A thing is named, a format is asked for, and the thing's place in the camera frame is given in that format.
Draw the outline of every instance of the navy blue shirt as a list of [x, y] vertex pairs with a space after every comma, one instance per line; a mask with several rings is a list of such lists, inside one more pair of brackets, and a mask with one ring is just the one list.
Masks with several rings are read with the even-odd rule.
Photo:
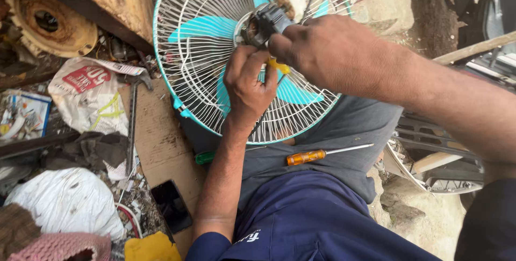
[[378, 225], [362, 198], [316, 171], [285, 174], [262, 185], [237, 218], [234, 241], [203, 234], [186, 261], [439, 260]]

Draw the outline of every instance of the red sale sign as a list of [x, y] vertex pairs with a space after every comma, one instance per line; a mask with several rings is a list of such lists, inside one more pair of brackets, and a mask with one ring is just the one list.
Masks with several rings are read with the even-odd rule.
[[93, 89], [109, 80], [111, 72], [101, 66], [85, 66], [63, 77], [63, 81], [72, 85], [78, 93]]

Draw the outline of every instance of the white plastic bag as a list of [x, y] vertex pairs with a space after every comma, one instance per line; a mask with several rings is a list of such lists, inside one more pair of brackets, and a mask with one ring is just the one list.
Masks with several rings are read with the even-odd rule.
[[124, 227], [111, 190], [84, 168], [45, 171], [7, 197], [28, 210], [42, 233], [86, 232], [112, 240], [123, 238]]
[[[128, 120], [124, 112], [116, 74], [139, 75], [144, 69], [124, 64], [73, 58], [65, 62], [48, 85], [63, 120], [79, 131], [96, 131], [104, 134], [120, 132], [128, 135]], [[109, 178], [126, 178], [126, 162], [116, 169], [106, 165]]]

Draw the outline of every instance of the man's left hand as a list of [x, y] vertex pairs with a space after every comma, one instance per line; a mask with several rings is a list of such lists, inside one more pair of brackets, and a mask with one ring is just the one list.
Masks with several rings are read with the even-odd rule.
[[269, 56], [268, 51], [253, 46], [237, 47], [224, 73], [224, 85], [231, 102], [226, 121], [248, 133], [276, 97], [278, 74], [275, 68], [267, 65], [265, 82], [258, 80], [260, 69]]

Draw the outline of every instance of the fan motor housing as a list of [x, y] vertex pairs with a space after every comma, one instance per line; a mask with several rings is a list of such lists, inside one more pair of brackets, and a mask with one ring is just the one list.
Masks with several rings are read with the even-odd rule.
[[242, 28], [241, 35], [246, 44], [262, 47], [272, 34], [282, 34], [287, 26], [293, 24], [285, 11], [276, 3], [264, 3], [249, 16], [248, 23]]

